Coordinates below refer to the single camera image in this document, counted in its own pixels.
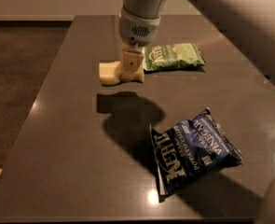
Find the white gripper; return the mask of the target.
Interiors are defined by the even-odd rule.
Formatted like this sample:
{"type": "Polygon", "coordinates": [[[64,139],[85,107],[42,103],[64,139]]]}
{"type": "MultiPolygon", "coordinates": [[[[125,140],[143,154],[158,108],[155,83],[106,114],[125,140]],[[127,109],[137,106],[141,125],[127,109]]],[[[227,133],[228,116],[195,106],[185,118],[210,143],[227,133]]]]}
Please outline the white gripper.
{"type": "MultiPolygon", "coordinates": [[[[128,46],[145,47],[156,37],[161,21],[159,9],[146,9],[142,14],[134,14],[123,7],[119,14],[119,34],[128,46]]],[[[142,62],[144,55],[140,49],[123,48],[121,52],[121,80],[123,82],[144,81],[142,62]]]]}

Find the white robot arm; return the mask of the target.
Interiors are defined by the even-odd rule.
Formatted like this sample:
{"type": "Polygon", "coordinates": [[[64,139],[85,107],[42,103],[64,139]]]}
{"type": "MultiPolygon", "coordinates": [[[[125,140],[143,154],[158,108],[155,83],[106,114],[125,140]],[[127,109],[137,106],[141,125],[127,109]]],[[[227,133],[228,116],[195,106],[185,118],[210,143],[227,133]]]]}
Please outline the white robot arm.
{"type": "MultiPolygon", "coordinates": [[[[275,85],[275,0],[188,0],[275,85]]],[[[123,0],[121,79],[141,74],[142,47],[156,37],[166,0],[123,0]]]]}

